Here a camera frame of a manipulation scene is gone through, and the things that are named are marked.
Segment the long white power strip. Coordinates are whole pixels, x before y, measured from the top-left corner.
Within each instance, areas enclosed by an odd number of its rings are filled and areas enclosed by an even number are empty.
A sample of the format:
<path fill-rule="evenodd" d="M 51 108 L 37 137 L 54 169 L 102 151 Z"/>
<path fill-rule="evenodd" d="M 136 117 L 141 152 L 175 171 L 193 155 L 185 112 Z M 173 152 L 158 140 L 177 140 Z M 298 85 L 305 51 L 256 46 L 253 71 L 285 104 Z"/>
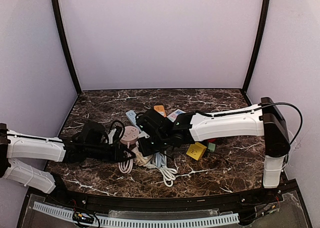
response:
<path fill-rule="evenodd" d="M 185 113 L 185 111 L 181 110 L 181 109 L 176 109 L 175 111 L 173 111 L 172 113 L 170 113 L 167 118 L 171 121 L 174 122 L 177 118 L 178 115 Z"/>

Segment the light green plug adapter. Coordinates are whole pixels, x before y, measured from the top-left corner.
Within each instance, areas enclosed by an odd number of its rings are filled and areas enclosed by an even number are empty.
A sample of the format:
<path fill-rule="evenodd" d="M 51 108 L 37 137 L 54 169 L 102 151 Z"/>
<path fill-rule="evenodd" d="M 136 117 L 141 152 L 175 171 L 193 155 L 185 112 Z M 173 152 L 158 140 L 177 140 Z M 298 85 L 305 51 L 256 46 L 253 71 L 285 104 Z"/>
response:
<path fill-rule="evenodd" d="M 216 145 L 214 143 L 208 142 L 207 143 L 207 150 L 208 150 L 208 152 L 215 152 Z"/>

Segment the orange plug adapter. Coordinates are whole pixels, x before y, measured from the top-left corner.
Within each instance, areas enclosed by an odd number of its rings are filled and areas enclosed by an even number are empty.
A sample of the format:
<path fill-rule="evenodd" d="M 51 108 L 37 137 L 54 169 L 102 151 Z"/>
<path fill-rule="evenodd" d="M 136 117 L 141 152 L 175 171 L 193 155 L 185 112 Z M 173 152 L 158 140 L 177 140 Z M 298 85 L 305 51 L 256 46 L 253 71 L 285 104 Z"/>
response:
<path fill-rule="evenodd" d="M 166 111 L 165 111 L 165 107 L 163 105 L 155 105 L 154 110 L 156 110 L 158 113 L 160 113 L 163 117 L 166 117 Z"/>

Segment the yellow cube socket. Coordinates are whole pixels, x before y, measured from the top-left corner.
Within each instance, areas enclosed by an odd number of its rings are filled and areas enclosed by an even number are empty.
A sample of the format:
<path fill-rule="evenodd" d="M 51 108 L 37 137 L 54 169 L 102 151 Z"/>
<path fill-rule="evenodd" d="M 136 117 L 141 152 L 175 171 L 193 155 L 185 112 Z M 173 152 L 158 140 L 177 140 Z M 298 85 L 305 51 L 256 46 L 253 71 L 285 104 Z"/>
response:
<path fill-rule="evenodd" d="M 191 144 L 186 152 L 186 155 L 193 158 L 194 160 L 199 160 L 202 158 L 205 153 L 207 146 L 196 142 L 195 144 Z"/>

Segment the beige cube socket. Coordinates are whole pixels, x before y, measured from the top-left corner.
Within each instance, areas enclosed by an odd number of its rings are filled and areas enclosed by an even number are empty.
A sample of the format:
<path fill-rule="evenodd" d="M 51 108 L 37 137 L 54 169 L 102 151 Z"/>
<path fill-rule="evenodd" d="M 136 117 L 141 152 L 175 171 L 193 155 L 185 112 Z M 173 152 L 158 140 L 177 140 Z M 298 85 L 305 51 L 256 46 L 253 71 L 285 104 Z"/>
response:
<path fill-rule="evenodd" d="M 135 154 L 135 158 L 133 159 L 135 165 L 137 166 L 145 166 L 147 165 L 153 158 L 153 155 L 143 156 L 143 154 L 139 151 L 137 147 L 135 147 L 132 152 Z"/>

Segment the black front rail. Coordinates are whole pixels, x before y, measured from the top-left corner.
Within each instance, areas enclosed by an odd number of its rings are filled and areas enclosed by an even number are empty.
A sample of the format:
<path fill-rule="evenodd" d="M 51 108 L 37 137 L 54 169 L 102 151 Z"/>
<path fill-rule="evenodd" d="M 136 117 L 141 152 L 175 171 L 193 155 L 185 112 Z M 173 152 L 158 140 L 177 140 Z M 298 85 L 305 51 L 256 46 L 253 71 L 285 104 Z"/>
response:
<path fill-rule="evenodd" d="M 70 191 L 60 181 L 58 188 L 49 194 L 46 200 L 98 213 L 107 213 L 111 210 L 156 212 L 195 211 L 201 209 L 219 209 L 219 211 L 246 213 L 253 211 L 255 206 L 275 202 L 277 193 L 277 189 L 258 188 L 202 197 L 127 198 Z"/>

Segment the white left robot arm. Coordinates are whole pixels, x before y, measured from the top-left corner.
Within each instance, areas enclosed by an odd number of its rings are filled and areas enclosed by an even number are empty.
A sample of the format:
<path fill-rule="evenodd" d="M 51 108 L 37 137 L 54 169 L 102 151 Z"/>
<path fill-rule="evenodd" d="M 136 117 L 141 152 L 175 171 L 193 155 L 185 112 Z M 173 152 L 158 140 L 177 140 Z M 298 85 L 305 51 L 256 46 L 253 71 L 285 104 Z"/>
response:
<path fill-rule="evenodd" d="M 83 162 L 87 158 L 126 162 L 135 158 L 135 154 L 128 146 L 121 144 L 124 132 L 122 124 L 106 132 L 102 124 L 89 122 L 71 138 L 60 139 L 21 134 L 1 123 L 0 176 L 50 194 L 65 187 L 61 177 L 23 163 L 21 158 L 61 163 Z"/>

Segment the pink round socket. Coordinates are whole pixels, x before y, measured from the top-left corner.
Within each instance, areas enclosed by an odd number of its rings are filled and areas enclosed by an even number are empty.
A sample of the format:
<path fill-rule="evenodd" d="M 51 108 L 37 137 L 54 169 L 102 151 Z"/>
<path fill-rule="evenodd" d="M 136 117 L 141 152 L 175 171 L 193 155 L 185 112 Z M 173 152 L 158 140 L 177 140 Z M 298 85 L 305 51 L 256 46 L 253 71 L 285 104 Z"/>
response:
<path fill-rule="evenodd" d="M 139 137 L 139 130 L 134 126 L 126 126 L 124 128 L 123 137 L 120 139 L 120 142 L 124 145 L 134 145 Z"/>

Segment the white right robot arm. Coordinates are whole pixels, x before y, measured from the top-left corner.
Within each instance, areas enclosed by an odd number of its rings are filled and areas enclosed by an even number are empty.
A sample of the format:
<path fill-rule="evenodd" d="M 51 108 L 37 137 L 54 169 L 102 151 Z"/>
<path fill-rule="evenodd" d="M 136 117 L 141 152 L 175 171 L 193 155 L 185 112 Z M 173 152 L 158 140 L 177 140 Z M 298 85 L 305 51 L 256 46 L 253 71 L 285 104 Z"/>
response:
<path fill-rule="evenodd" d="M 174 121 L 154 109 L 139 113 L 137 126 L 147 134 L 138 139 L 143 156 L 155 154 L 168 147 L 234 136 L 262 136 L 265 142 L 264 188 L 277 188 L 285 156 L 291 145 L 284 117 L 271 98 L 245 108 L 205 113 L 193 111 L 179 114 Z"/>

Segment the small blue-white power strip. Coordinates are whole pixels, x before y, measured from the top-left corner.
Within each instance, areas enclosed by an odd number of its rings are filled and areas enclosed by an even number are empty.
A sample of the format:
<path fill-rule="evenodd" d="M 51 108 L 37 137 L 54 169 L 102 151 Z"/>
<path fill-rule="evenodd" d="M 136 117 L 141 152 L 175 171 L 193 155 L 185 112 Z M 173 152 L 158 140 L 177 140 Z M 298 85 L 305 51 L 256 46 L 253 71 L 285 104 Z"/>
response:
<path fill-rule="evenodd" d="M 127 111 L 127 112 L 125 113 L 125 115 L 126 115 L 127 119 L 130 121 L 130 123 L 131 123 L 134 127 L 139 128 L 139 127 L 137 126 L 137 123 L 136 123 L 136 113 L 135 113 L 135 111 L 129 110 L 129 111 Z"/>

